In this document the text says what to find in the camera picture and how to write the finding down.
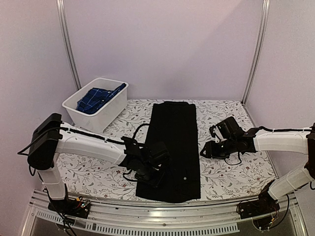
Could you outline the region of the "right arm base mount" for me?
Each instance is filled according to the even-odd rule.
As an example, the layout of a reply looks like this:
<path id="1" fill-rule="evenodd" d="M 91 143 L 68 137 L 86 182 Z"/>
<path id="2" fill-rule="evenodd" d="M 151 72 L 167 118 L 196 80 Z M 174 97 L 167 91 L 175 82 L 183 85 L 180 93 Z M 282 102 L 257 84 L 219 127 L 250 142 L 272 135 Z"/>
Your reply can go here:
<path id="1" fill-rule="evenodd" d="M 237 207 L 236 212 L 241 219 L 256 217 L 280 210 L 280 205 L 277 200 L 274 200 L 269 195 L 259 195 L 256 200 L 241 201 Z"/>

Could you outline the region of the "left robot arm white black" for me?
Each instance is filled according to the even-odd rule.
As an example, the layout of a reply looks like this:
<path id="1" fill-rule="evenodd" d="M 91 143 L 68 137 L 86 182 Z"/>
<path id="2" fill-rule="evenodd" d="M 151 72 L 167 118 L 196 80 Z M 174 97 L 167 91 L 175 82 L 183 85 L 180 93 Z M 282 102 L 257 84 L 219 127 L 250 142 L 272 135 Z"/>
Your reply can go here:
<path id="1" fill-rule="evenodd" d="M 78 154 L 110 162 L 135 172 L 136 181 L 157 187 L 170 155 L 163 142 L 142 144 L 135 137 L 123 136 L 119 141 L 85 131 L 62 121 L 52 113 L 33 131 L 31 143 L 18 152 L 27 157 L 30 167 L 38 171 L 49 196 L 62 213 L 70 213 L 72 200 L 56 165 L 60 153 Z"/>

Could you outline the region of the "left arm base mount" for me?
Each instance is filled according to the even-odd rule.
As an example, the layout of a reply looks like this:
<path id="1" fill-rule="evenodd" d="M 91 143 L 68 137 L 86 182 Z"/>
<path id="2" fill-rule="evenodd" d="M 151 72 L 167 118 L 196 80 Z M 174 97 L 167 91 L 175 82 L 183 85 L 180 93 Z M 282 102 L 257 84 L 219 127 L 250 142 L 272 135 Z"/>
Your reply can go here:
<path id="1" fill-rule="evenodd" d="M 83 219 L 87 219 L 90 213 L 91 201 L 78 197 L 76 199 L 70 199 L 68 192 L 65 193 L 65 197 L 62 200 L 53 200 L 49 192 L 47 192 L 49 198 L 48 209 L 55 211 L 61 216 L 74 216 Z"/>

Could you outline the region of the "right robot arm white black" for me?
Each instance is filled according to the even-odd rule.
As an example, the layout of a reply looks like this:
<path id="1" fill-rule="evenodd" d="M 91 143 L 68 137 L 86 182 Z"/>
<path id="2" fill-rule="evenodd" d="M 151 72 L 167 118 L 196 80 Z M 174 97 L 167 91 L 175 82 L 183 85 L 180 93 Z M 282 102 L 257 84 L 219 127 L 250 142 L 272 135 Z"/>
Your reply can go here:
<path id="1" fill-rule="evenodd" d="M 300 189 L 315 179 L 315 128 L 270 129 L 264 126 L 247 131 L 238 124 L 222 121 L 210 128 L 213 139 L 208 141 L 201 156 L 212 159 L 228 159 L 231 154 L 256 152 L 287 152 L 305 155 L 306 163 L 298 165 L 284 176 L 269 182 L 254 204 L 258 214 L 270 210 L 274 201 Z"/>

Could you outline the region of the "black long sleeve shirt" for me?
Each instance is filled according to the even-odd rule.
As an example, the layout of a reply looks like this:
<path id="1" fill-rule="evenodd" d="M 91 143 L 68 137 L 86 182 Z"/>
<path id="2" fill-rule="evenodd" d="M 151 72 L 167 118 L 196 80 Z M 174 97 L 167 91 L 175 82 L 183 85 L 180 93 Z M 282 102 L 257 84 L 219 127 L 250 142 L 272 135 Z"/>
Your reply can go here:
<path id="1" fill-rule="evenodd" d="M 138 182 L 139 198 L 182 203 L 201 198 L 196 106 L 187 102 L 154 104 L 145 144 L 164 142 L 170 161 L 157 188 Z"/>

